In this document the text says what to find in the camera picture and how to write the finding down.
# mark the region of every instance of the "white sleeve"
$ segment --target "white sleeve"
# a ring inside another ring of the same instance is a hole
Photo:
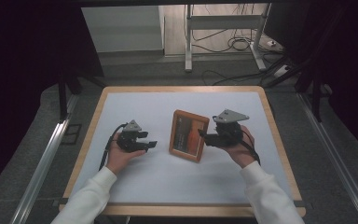
[[[243,168],[241,175],[246,184],[245,194],[258,223],[304,223],[293,201],[279,187],[275,176],[264,172],[257,161]]]
[[[117,180],[105,166],[91,179],[83,189],[74,194],[52,223],[93,223],[101,214],[109,200],[109,190]]]

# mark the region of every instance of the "picture frame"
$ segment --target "picture frame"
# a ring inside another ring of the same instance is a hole
[[[190,161],[200,162],[204,139],[199,129],[207,132],[209,119],[183,110],[175,110],[172,119],[170,153]]]

